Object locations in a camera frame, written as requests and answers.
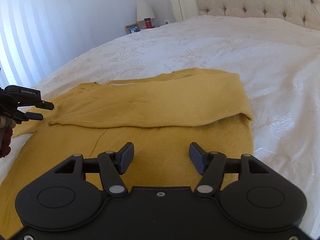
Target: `lampshade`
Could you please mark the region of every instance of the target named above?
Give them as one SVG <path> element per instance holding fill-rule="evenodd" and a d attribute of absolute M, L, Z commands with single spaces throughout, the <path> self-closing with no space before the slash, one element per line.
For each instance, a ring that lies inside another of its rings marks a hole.
<path fill-rule="evenodd" d="M 146 18 L 155 18 L 150 4 L 146 0 L 137 1 L 137 22 L 144 21 Z"/>

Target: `bedspread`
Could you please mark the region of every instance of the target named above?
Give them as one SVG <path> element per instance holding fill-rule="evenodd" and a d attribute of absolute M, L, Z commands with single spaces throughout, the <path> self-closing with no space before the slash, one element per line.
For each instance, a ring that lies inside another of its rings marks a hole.
<path fill-rule="evenodd" d="M 320 31 L 279 19 L 200 16 L 118 38 L 41 81 L 43 98 L 82 82 L 137 79 L 191 67 L 239 73 L 254 122 L 255 156 L 303 190 L 301 228 L 320 235 Z M 0 160 L 0 181 L 28 135 Z"/>

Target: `wrinkled fabric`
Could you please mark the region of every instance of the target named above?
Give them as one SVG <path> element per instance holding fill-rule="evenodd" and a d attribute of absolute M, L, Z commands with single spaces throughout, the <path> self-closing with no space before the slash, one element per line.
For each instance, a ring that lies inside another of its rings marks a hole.
<path fill-rule="evenodd" d="M 303 190 L 308 207 L 300 227 L 318 237 L 320 31 L 280 19 L 199 16 L 91 49 L 36 89 L 46 100 L 83 82 L 146 78 L 195 66 L 239 73 L 254 114 L 255 156 Z M 0 159 L 0 181 L 27 138 L 14 138 L 12 152 Z"/>

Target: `picture frame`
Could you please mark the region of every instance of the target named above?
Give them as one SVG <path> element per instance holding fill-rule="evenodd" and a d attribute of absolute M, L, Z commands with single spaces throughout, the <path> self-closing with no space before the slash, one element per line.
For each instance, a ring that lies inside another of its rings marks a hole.
<path fill-rule="evenodd" d="M 138 23 L 134 23 L 134 24 L 130 24 L 130 25 L 125 26 L 125 30 L 128 34 L 137 33 L 140 31 L 140 27 L 139 27 Z"/>

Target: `knit fabric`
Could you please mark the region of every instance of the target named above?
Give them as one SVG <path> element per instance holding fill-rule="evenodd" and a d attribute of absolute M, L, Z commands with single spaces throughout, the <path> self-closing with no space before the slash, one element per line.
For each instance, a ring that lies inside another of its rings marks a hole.
<path fill-rule="evenodd" d="M 52 99 L 42 122 L 18 125 L 34 134 L 0 186 L 0 234 L 22 227 L 17 193 L 72 154 L 94 158 L 134 143 L 134 160 L 121 176 L 126 186 L 191 186 L 201 179 L 188 157 L 191 142 L 229 158 L 252 154 L 252 113 L 238 74 L 188 69 L 140 80 L 80 84 Z M 228 176 L 225 183 L 234 178 Z M 98 174 L 87 180 L 102 189 Z"/>

